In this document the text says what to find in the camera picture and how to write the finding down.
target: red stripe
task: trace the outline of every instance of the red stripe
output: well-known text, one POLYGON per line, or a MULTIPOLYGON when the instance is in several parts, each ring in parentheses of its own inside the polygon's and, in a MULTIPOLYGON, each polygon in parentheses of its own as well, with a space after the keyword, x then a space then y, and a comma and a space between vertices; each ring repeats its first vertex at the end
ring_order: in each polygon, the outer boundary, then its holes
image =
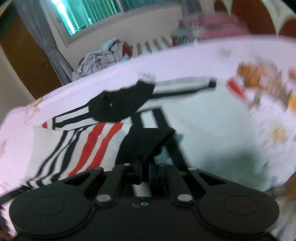
POLYGON ((42 124, 42 127, 47 129, 47 122, 44 122, 44 123, 42 124))
POLYGON ((106 153, 107 147, 109 145, 109 141, 122 128, 122 125, 123 125, 123 123, 117 122, 111 127, 109 133, 102 140, 101 146, 100 146, 99 150, 97 151, 92 163, 87 168, 87 170, 100 166, 100 164, 103 160, 103 157, 106 153))
POLYGON ((231 78, 227 81, 227 86, 239 97, 241 97, 242 99, 246 99, 244 92, 237 85, 236 81, 233 78, 231 78))
POLYGON ((80 171, 81 168, 84 167, 85 163, 89 159, 89 157, 96 145, 98 136, 100 134, 102 134, 105 124, 106 123, 104 123, 104 122, 96 124, 95 127, 92 129, 92 131, 89 133, 89 135, 87 137, 87 141, 83 147, 80 159, 79 159, 76 167, 68 174, 68 177, 77 174, 77 172, 80 171))

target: window frame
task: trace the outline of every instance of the window frame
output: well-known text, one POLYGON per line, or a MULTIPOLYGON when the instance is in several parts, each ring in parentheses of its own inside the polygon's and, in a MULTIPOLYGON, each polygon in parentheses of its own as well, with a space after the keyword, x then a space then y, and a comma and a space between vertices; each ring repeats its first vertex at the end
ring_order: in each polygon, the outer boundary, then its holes
POLYGON ((70 36, 68 34, 66 27, 63 24, 58 12, 56 11, 55 7, 53 6, 51 0, 39 0, 39 2, 44 7, 44 9, 47 10, 47 13, 49 14, 55 27, 57 28, 57 31, 58 31, 65 47, 68 47, 71 43, 76 41, 80 36, 82 36, 84 34, 90 34, 94 30, 103 28, 103 27, 105 27, 109 24, 115 23, 117 21, 120 21, 120 20, 123 20, 126 18, 130 18, 130 17, 135 16, 137 14, 142 14, 145 12, 157 10, 160 8, 170 7, 170 6, 174 6, 174 5, 180 5, 178 0, 171 0, 171 1, 165 1, 165 2, 152 3, 152 4, 149 4, 146 6, 134 8, 134 9, 131 9, 127 12, 124 12, 120 0, 116 0, 121 12, 116 13, 110 17, 107 17, 101 21, 95 22, 94 24, 92 24, 92 25, 80 30, 79 32, 75 33, 74 35, 70 36))

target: door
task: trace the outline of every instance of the door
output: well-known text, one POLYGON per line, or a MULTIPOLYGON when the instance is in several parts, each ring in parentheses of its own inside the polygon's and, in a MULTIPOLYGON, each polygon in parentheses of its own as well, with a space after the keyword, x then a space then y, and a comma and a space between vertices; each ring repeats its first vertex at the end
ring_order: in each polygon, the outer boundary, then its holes
POLYGON ((0 19, 0 44, 15 72, 35 99, 61 83, 45 52, 26 29, 12 4, 0 19))

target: silver screw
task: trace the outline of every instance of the silver screw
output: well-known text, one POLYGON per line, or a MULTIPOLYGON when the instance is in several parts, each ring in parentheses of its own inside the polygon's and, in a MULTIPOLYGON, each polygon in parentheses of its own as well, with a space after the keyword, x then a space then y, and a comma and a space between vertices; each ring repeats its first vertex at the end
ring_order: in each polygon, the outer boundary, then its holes
POLYGON ((178 196, 178 200, 181 202, 190 202, 193 199, 193 197, 189 194, 180 194, 178 196))
POLYGON ((108 194, 101 194, 96 198, 99 202, 108 202, 111 200, 111 197, 108 194))
POLYGON ((140 207, 140 205, 138 203, 133 203, 132 207, 140 207))
POLYGON ((148 206, 149 203, 148 202, 141 202, 141 206, 148 206))

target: window sill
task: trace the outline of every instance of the window sill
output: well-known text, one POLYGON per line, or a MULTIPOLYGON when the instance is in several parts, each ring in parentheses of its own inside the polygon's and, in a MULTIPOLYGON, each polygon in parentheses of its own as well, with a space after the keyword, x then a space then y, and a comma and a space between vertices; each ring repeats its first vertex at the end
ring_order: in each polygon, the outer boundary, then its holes
POLYGON ((172 7, 172 6, 176 6, 176 5, 180 5, 180 4, 177 1, 174 0, 174 1, 154 3, 154 4, 151 4, 151 5, 148 5, 148 6, 135 8, 135 9, 129 10, 126 13, 121 12, 121 13, 115 14, 113 16, 110 16, 110 17, 108 17, 106 19, 103 19, 103 20, 101 20, 99 22, 96 22, 93 25, 91 25, 91 26, 89 26, 89 27, 87 27, 85 29, 80 30, 79 32, 77 32, 73 36, 65 37, 61 33, 60 33, 60 36, 61 36, 61 38, 62 38, 62 40, 64 42, 65 47, 68 47, 72 43, 75 43, 76 41, 78 41, 81 36, 87 36, 87 35, 93 33, 94 31, 97 31, 97 30, 99 30, 101 28, 104 28, 104 27, 106 27, 108 25, 111 25, 111 24, 113 24, 115 22, 118 22, 118 21, 130 18, 130 17, 133 17, 133 16, 138 15, 138 14, 143 14, 143 13, 146 13, 146 12, 155 11, 157 9, 162 9, 162 8, 168 8, 168 7, 172 7))

